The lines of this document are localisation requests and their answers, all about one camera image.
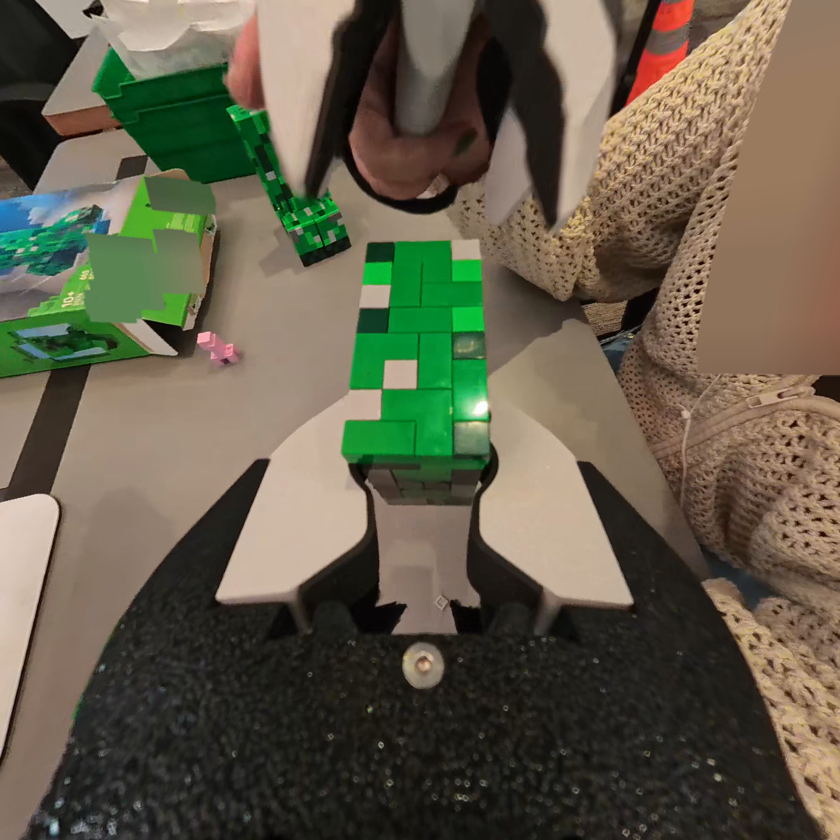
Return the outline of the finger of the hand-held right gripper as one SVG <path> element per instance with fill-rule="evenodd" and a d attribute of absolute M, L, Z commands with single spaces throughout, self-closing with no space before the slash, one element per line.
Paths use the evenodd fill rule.
<path fill-rule="evenodd" d="M 329 178 L 309 175 L 333 62 L 333 35 L 353 11 L 352 1 L 257 1 L 259 58 L 274 150 L 297 196 L 316 197 Z"/>
<path fill-rule="evenodd" d="M 534 199 L 562 226 L 594 174 L 613 96 L 616 27 L 600 1 L 476 2 L 490 39 L 476 74 L 490 141 L 485 213 Z"/>

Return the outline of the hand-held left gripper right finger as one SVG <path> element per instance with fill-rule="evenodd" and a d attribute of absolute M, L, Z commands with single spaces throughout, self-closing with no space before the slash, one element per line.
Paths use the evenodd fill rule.
<path fill-rule="evenodd" d="M 576 457 L 510 403 L 494 403 L 490 462 L 472 504 L 466 572 L 482 619 L 520 604 L 534 634 L 573 607 L 629 613 L 634 598 Z"/>

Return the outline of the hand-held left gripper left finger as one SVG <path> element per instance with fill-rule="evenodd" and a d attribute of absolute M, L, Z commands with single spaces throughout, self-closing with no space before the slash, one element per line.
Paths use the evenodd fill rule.
<path fill-rule="evenodd" d="M 310 632 L 321 603 L 353 607 L 377 598 L 374 499 L 342 454 L 345 422 L 354 409 L 372 406 L 347 393 L 269 457 L 218 585 L 218 603 L 279 604 L 299 632 Z"/>

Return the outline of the hollow green lego build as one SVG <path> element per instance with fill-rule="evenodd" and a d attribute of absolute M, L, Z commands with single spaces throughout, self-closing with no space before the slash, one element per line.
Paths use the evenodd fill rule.
<path fill-rule="evenodd" d="M 367 245 L 341 452 L 387 503 L 468 507 L 491 457 L 480 242 Z"/>

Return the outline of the person's right forearm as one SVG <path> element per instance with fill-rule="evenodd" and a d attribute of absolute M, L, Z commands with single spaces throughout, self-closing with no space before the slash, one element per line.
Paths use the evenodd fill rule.
<path fill-rule="evenodd" d="M 741 138 L 791 5 L 756 1 L 612 117 L 589 191 L 551 233 L 528 200 L 487 221 L 482 183 L 447 211 L 487 259 L 559 300 L 618 302 L 659 286 L 700 195 Z"/>

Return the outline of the green lego creeper figure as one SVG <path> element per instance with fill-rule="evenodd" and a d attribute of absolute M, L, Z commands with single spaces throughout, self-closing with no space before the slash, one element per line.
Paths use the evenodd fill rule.
<path fill-rule="evenodd" d="M 309 267 L 349 249 L 347 227 L 331 194 L 310 200 L 289 188 L 270 137 L 267 111 L 233 104 L 227 114 L 301 263 Z"/>

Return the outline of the pink lego pig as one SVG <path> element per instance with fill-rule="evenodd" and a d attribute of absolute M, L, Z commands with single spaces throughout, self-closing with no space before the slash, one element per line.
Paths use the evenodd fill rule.
<path fill-rule="evenodd" d="M 239 353 L 233 343 L 226 343 L 215 332 L 200 332 L 196 336 L 196 345 L 209 353 L 213 365 L 221 368 L 239 362 Z"/>

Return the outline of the green lego set box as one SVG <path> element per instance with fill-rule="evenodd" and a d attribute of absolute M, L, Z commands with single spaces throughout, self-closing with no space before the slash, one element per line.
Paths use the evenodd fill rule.
<path fill-rule="evenodd" d="M 2 201 L 2 378 L 177 357 L 211 278 L 215 210 L 181 170 Z"/>

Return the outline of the person's right hand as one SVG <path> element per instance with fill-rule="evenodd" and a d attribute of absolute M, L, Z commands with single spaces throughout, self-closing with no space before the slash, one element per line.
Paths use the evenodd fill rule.
<path fill-rule="evenodd" d="M 391 22 L 371 58 L 349 137 L 360 178 L 382 200 L 398 202 L 478 181 L 493 145 L 477 90 L 487 21 L 472 22 L 444 116 L 427 136 L 402 135 L 392 125 L 399 42 L 400 26 Z"/>

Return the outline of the orange traffic cone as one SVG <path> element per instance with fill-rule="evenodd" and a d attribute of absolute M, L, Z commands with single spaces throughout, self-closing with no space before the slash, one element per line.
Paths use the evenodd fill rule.
<path fill-rule="evenodd" d="M 648 2 L 629 62 L 626 106 L 663 79 L 688 55 L 694 1 Z"/>

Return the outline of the green storage bin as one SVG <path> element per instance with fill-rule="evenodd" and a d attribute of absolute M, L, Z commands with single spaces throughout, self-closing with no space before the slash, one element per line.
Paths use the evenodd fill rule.
<path fill-rule="evenodd" d="M 255 173 L 227 112 L 226 71 L 220 64 L 139 80 L 109 48 L 91 89 L 161 171 L 210 184 Z"/>

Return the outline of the crumpled white paper bag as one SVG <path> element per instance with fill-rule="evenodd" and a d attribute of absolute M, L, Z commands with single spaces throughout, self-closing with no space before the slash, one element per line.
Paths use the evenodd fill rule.
<path fill-rule="evenodd" d="M 228 62 L 255 1 L 101 1 L 93 24 L 139 80 Z"/>

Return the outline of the person's torso in knit sweater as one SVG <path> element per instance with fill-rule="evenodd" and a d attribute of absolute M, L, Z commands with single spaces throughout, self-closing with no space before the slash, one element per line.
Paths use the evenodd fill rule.
<path fill-rule="evenodd" d="M 813 375 L 698 372 L 708 262 L 674 260 L 619 381 L 698 542 L 773 592 L 747 607 L 707 585 L 801 798 L 838 838 L 838 406 Z"/>

